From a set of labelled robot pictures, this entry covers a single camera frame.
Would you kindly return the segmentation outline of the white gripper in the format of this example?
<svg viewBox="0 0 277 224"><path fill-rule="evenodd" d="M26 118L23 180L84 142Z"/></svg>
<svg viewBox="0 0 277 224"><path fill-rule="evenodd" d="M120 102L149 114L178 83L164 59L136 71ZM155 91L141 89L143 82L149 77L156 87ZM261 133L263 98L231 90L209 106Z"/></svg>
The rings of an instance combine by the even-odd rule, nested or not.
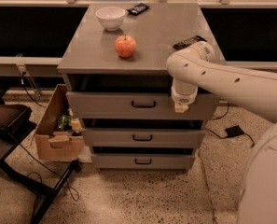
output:
<svg viewBox="0 0 277 224"><path fill-rule="evenodd" d="M174 111L176 113L188 111L188 105L191 105L195 101L197 93L197 86L173 79L172 98L175 102Z"/></svg>

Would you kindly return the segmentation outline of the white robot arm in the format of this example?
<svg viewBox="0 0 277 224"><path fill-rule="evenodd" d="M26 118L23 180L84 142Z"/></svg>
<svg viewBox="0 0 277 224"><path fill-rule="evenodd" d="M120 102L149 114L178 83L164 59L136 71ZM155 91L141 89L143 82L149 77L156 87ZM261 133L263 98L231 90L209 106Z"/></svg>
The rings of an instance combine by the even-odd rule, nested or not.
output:
<svg viewBox="0 0 277 224"><path fill-rule="evenodd" d="M166 63L173 100L184 108L202 88L272 123L249 155L237 224L277 224L277 73L215 64L214 59L213 47L203 41L173 53Z"/></svg>

